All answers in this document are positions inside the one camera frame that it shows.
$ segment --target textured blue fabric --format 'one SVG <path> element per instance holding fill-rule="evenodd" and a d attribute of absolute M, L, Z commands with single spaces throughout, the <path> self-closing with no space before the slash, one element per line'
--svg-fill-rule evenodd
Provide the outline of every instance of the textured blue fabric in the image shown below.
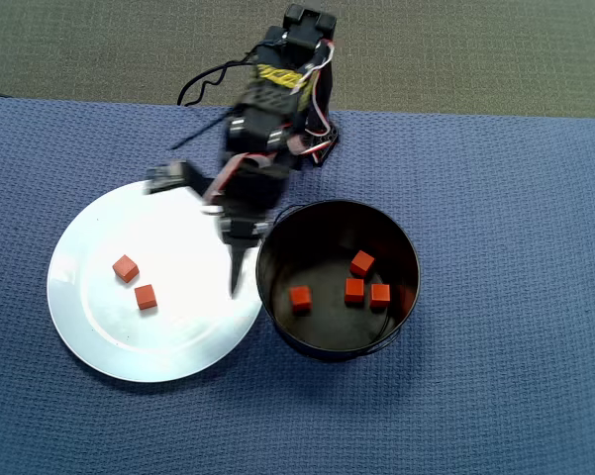
<path fill-rule="evenodd" d="M 166 149 L 218 112 L 0 100 L 0 474 L 595 474 L 595 120 L 335 114 L 283 204 L 352 198 L 409 234 L 421 298 L 381 352 L 313 361 L 262 313 L 172 383 L 72 356 L 56 241 L 151 165 L 215 171 L 219 130 Z"/>

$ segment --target wooden block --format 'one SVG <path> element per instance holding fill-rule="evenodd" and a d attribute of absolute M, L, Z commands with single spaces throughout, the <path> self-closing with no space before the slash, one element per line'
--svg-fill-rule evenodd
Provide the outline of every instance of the wooden block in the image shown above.
<path fill-rule="evenodd" d="M 144 285 L 135 289 L 135 296 L 137 297 L 137 304 L 141 310 L 151 309 L 156 307 L 156 296 L 151 285 Z"/>
<path fill-rule="evenodd" d="M 304 312 L 313 308 L 313 298 L 310 294 L 310 287 L 307 285 L 291 287 L 289 293 L 293 312 Z"/>
<path fill-rule="evenodd" d="M 389 285 L 372 284 L 369 307 L 372 309 L 384 309 L 389 305 Z"/>
<path fill-rule="evenodd" d="M 126 284 L 139 274 L 139 267 L 125 254 L 112 266 Z"/>
<path fill-rule="evenodd" d="M 365 296 L 363 279 L 346 279 L 346 302 L 358 304 Z"/>
<path fill-rule="evenodd" d="M 374 263 L 374 258 L 366 252 L 360 250 L 352 260 L 349 271 L 359 277 L 365 277 Z"/>

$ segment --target floor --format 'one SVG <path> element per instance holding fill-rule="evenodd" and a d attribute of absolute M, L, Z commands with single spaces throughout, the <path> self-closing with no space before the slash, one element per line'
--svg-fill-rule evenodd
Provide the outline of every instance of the floor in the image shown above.
<path fill-rule="evenodd" d="M 286 0 L 0 0 L 0 92 L 175 103 Z M 333 109 L 595 117 L 595 0 L 335 0 Z M 229 104 L 233 70 L 206 104 Z"/>

